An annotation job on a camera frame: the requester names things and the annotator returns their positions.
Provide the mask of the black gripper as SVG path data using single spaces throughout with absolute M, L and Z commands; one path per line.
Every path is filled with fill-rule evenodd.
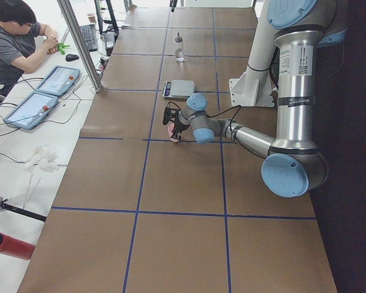
M 172 139 L 180 139 L 181 133 L 190 127 L 190 122 L 184 118 L 181 113 L 178 113 L 174 119 L 174 129 L 171 135 Z

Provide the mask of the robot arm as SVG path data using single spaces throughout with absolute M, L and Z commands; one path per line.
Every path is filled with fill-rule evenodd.
M 271 66 L 278 57 L 276 137 L 233 119 L 211 118 L 200 93 L 182 108 L 165 108 L 163 124 L 170 137 L 179 140 L 191 129 L 198 143 L 231 139 L 264 159 L 262 179 L 281 197 L 298 197 L 322 185 L 328 163 L 312 141 L 316 52 L 343 42 L 347 12 L 347 1 L 264 2 L 246 71 L 231 79 L 229 88 L 233 106 L 269 106 Z

